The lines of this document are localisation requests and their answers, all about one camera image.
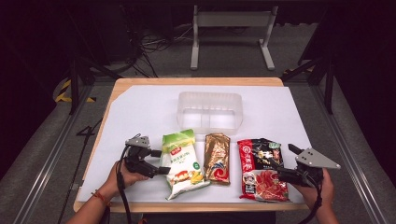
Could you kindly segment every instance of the clear plastic container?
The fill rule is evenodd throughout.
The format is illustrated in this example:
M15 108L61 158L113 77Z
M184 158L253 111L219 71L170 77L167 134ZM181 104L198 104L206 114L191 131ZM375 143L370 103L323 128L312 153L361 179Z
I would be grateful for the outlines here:
M177 123L182 130L233 135L242 120L242 97L239 94L183 91L178 96Z

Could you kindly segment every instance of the bracelet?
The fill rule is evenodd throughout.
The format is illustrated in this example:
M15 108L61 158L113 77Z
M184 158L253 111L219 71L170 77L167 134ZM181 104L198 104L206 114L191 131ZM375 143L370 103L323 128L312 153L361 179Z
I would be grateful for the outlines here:
M100 194L97 189L95 190L95 193L91 193L91 195L93 197L96 197L96 198L102 200L102 202L105 204L105 206L107 206L107 207L111 206L111 202L106 202L105 197L102 194Z

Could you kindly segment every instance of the black cloth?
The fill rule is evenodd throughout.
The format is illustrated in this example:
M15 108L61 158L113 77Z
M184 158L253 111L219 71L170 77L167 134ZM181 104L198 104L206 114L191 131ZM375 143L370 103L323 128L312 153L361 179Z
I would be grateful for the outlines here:
M276 224L275 212L150 213L147 224Z

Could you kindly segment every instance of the red snack bag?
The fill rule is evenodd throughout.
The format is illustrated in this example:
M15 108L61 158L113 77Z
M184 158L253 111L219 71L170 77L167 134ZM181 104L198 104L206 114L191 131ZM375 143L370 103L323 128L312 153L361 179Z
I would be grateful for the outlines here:
M246 139L238 141L242 165L242 192L240 198L260 202L288 202L286 182L279 181L268 161L274 158L283 166L280 144L267 140Z

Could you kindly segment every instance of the white paper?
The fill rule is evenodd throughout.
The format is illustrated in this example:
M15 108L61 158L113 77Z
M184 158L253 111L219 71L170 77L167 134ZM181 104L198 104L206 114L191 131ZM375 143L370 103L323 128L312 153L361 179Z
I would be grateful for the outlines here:
M148 136L152 149L162 148L164 134L180 132L177 125L177 100L182 91L206 91L238 93L242 96L243 122L231 138L230 179L228 187L211 185L204 189L183 193L166 201L170 189L164 176L138 182L125 190L128 201L137 203L255 203L239 199L241 191L241 165L236 142L249 138L267 138L282 145L286 168L296 167L295 155L288 144L299 148L311 147L304 125L287 87L263 86L132 86L110 106L102 137L85 181L78 195L79 202L87 202L91 192L107 179L115 161L125 147L125 140L137 133ZM195 150L198 161L204 164L205 136L196 135ZM146 157L146 161L158 166L159 159ZM301 194L289 185L290 199L302 203Z

